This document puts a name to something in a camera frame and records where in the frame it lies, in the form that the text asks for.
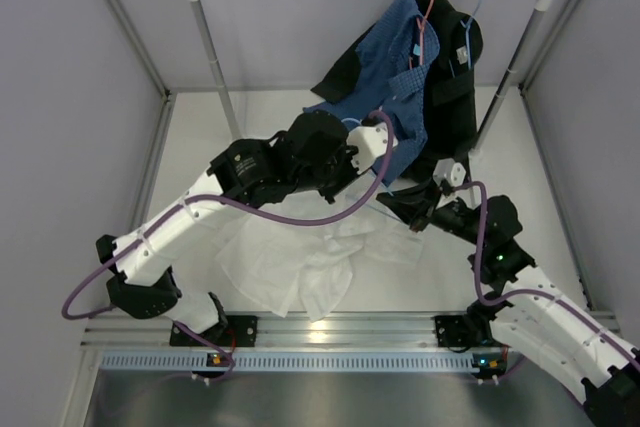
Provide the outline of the light blue hanger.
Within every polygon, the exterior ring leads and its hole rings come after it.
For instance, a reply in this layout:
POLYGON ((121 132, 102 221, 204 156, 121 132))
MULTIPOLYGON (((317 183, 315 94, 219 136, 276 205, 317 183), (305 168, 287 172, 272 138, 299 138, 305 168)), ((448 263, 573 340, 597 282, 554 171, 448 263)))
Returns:
MULTIPOLYGON (((358 120, 356 118, 353 118, 353 117, 343 118, 341 120, 341 122, 343 124, 345 124, 347 127, 360 127, 362 125, 362 122, 360 120, 358 120)), ((360 188, 360 187, 357 186, 357 184, 358 184, 358 182, 355 182, 350 187, 348 187, 347 190, 345 191, 344 195, 345 195, 345 198, 347 200, 356 202, 361 197, 364 196, 364 193, 368 189, 368 186, 360 188)), ((379 193, 387 193, 387 194, 393 196, 392 189, 389 186, 386 186, 384 183, 381 183, 377 187, 376 192, 374 194, 372 194, 368 198, 368 200, 364 204, 364 206, 367 209, 375 211, 378 214, 381 214, 381 215, 383 215, 385 217, 388 217, 388 218, 390 218, 390 219, 392 219, 394 221, 399 222, 400 219, 396 214, 394 214, 388 207, 385 207, 384 205, 382 205, 380 202, 378 202, 376 200, 376 195, 379 194, 379 193)))

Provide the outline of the white shirt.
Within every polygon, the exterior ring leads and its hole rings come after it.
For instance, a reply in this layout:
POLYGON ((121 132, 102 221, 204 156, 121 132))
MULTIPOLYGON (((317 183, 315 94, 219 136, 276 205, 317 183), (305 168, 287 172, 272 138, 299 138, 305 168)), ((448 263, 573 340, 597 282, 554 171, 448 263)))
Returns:
POLYGON ((345 297, 367 262, 409 268, 423 242, 383 207, 367 202, 347 218, 295 227, 245 214, 213 241, 215 263, 247 299, 280 317, 299 301, 317 321, 345 297))

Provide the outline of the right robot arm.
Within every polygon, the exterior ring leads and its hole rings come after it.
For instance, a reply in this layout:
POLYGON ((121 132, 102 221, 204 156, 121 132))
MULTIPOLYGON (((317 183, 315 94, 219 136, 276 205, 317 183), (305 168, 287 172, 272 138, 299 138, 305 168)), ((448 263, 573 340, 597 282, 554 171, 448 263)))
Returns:
POLYGON ((558 381, 593 425, 638 425, 638 347, 580 308, 517 243, 523 227, 507 196, 488 196, 479 181, 466 187, 478 189, 478 207, 434 181, 377 200, 414 232, 435 226, 474 244, 477 300, 465 320, 472 341, 519 352, 558 381))

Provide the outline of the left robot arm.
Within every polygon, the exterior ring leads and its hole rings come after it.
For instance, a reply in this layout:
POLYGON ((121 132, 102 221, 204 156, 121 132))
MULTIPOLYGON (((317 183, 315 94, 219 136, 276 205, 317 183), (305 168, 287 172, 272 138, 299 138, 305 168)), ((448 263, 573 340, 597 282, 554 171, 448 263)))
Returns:
POLYGON ((130 238, 112 241, 110 303, 135 319, 167 316, 203 345, 218 344, 228 325, 220 301, 182 284, 174 263, 240 216, 220 200, 258 209, 296 192, 317 191, 332 202, 360 174, 362 150, 360 132, 324 111, 303 113, 268 139, 232 142, 178 200, 130 238))

